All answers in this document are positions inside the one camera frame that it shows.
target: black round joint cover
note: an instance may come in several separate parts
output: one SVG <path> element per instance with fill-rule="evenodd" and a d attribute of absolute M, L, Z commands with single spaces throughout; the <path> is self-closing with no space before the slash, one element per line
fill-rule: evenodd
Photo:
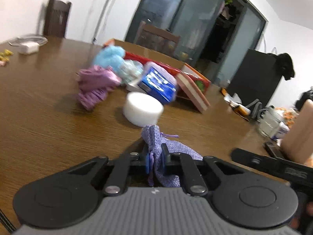
<path fill-rule="evenodd" d="M 39 228 L 63 228 L 90 216 L 98 204 L 97 191 L 79 175 L 62 174 L 23 186 L 13 198 L 21 223 Z"/>
<path fill-rule="evenodd" d="M 213 204 L 235 225 L 266 229 L 288 222 L 297 210 L 298 197 L 283 183 L 244 173 L 222 181 L 213 193 Z"/>

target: blue box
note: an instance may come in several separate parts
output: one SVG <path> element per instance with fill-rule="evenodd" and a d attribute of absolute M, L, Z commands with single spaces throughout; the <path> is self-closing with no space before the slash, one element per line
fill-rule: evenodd
<path fill-rule="evenodd" d="M 138 86 L 163 105 L 173 101 L 176 93 L 175 86 L 153 67 L 143 76 Z"/>

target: light blue plush toy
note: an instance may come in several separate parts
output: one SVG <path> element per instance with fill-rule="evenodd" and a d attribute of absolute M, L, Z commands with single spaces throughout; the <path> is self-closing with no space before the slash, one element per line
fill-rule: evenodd
<path fill-rule="evenodd" d="M 103 68 L 111 66 L 115 72 L 119 71 L 120 66 L 123 64 L 125 50 L 122 47 L 108 46 L 96 55 L 92 65 L 99 65 Z"/>

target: white round object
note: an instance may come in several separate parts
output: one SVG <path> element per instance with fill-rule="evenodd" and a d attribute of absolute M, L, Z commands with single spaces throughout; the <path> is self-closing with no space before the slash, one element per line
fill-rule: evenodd
<path fill-rule="evenodd" d="M 131 92 L 126 96 L 123 114 L 134 125 L 154 125 L 163 112 L 163 105 L 150 95 Z"/>

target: dark wooden chair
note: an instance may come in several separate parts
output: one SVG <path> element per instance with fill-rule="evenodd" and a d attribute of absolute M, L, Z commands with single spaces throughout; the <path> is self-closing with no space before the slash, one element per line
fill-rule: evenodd
<path fill-rule="evenodd" d="M 72 3 L 59 0 L 49 0 L 43 34 L 65 37 L 67 20 Z"/>
<path fill-rule="evenodd" d="M 173 56 L 180 36 L 141 21 L 134 44 Z"/>

